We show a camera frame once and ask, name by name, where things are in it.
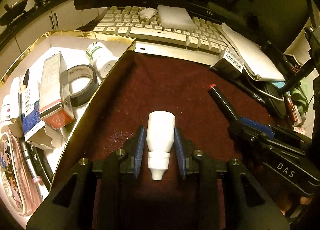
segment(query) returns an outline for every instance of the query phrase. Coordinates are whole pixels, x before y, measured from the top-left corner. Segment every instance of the frying pan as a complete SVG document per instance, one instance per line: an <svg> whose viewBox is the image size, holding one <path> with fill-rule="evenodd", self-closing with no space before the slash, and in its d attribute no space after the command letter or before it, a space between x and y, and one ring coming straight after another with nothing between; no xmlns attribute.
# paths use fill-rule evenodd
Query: frying pan
<svg viewBox="0 0 320 230"><path fill-rule="evenodd" d="M9 25L17 16L21 15L26 8L28 0L19 0L11 8L8 4L4 5L4 9L7 11L0 18L0 26Z"/></svg>

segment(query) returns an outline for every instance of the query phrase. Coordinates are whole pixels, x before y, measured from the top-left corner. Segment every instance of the blue gripper pad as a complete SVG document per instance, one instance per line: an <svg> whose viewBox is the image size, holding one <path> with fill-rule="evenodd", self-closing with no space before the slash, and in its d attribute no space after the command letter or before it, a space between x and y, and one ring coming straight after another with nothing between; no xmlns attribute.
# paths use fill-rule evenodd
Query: blue gripper pad
<svg viewBox="0 0 320 230"><path fill-rule="evenodd" d="M141 168L141 161L142 161L143 147L144 147L145 138L146 138L146 130L142 126L141 131L140 131L140 136L139 136L139 139L138 139L136 153L134 155L133 174L134 174L135 178L138 178L138 175L140 174L140 168Z"/></svg>
<svg viewBox="0 0 320 230"><path fill-rule="evenodd" d="M258 123L256 121L250 120L246 117L240 118L241 122L249 127L252 127L258 131L265 133L270 139L273 139L275 134L273 133L272 129L264 124Z"/></svg>
<svg viewBox="0 0 320 230"><path fill-rule="evenodd" d="M182 178L185 180L186 175L187 175L186 158L185 158L185 154L183 152L179 131L176 127L174 128L174 141L173 141L173 143L174 143L174 148L176 150L179 171L180 171Z"/></svg>

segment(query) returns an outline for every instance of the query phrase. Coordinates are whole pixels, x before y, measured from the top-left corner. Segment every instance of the open cardboard box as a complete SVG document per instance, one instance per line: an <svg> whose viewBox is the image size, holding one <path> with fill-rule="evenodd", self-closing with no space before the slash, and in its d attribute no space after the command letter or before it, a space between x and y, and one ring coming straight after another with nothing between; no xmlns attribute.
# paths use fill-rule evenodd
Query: open cardboard box
<svg viewBox="0 0 320 230"><path fill-rule="evenodd" d="M50 31L27 48L0 80L0 99L2 101L3 97L10 93L12 80L17 76L23 79L28 68L30 78L32 74L33 79L41 82L44 60L58 51L61 51L68 68L80 64L88 65L89 61L85 56L85 51L93 41L102 42L114 56L119 57L119 60L105 79L98 76L99 87L89 102L73 108L77 119L72 126L69 126L71 127L69 132L62 130L65 140L62 138L61 148L46 151L52 171L55 171L51 188L63 180L68 171L85 153L87 145L90 144L86 142L86 139L93 131L101 110L111 99L127 70L133 65L135 39L87 31ZM40 186L39 192L43 198L48 194L44 186ZM18 215L10 206L2 182L0 182L0 197L13 217L25 228L29 217Z"/></svg>

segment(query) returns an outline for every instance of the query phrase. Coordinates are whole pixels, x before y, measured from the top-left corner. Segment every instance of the red pen tip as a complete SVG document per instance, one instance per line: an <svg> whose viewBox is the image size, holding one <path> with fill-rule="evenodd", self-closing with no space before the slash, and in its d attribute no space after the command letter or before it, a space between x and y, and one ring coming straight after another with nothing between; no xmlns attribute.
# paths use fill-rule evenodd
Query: red pen tip
<svg viewBox="0 0 320 230"><path fill-rule="evenodd" d="M209 88L208 88L208 91L211 89L211 88L213 88L213 87L215 87L216 85L213 83L212 85L210 85L209 86Z"/></svg>

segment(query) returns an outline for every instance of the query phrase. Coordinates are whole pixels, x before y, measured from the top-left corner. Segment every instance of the notebook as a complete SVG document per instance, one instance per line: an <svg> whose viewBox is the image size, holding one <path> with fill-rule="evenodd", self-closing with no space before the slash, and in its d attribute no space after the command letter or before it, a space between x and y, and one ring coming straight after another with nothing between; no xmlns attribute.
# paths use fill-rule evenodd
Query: notebook
<svg viewBox="0 0 320 230"><path fill-rule="evenodd" d="M244 69L257 81L285 81L272 61L261 51L260 46L233 31L225 23L217 25L219 32L235 52L243 58Z"/></svg>

